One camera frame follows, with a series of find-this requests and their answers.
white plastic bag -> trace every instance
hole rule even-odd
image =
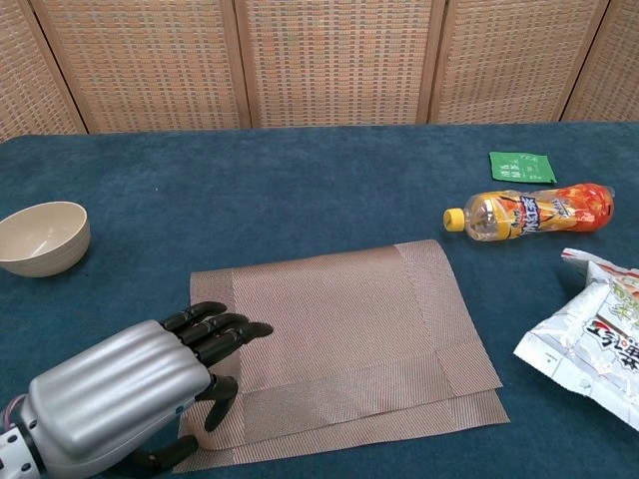
[[[639,270],[577,249],[561,256],[586,276],[586,287],[514,353],[639,430]]]

woven partition screen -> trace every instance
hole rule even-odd
[[[237,0],[253,125],[415,123],[434,3]]]
[[[26,1],[0,0],[0,50],[0,142],[85,132]]]
[[[450,0],[432,123],[556,121],[607,0]]]
[[[32,0],[91,132],[249,126],[232,0]]]
[[[563,120],[639,121],[639,1],[611,1]]]

green packet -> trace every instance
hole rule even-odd
[[[492,177],[501,182],[557,183],[545,155],[490,152],[490,167]]]

plastic bottle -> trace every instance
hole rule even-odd
[[[537,232],[593,232],[614,211],[614,191],[592,183],[535,193],[516,191],[475,195],[466,206],[446,210],[444,227],[464,230],[475,240],[511,240]]]

blue felt surface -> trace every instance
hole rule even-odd
[[[614,219],[592,235],[478,243],[447,234],[444,209],[509,186],[491,179],[489,151],[548,155],[558,186],[614,187]],[[511,424],[188,476],[636,476],[639,433],[512,350],[582,287],[560,260],[564,247],[639,266],[638,154],[639,124],[12,140],[0,145],[0,217],[41,202],[78,202],[93,240],[79,265],[55,277],[0,270],[0,400],[123,327],[184,307],[193,271],[436,239],[503,381]]]

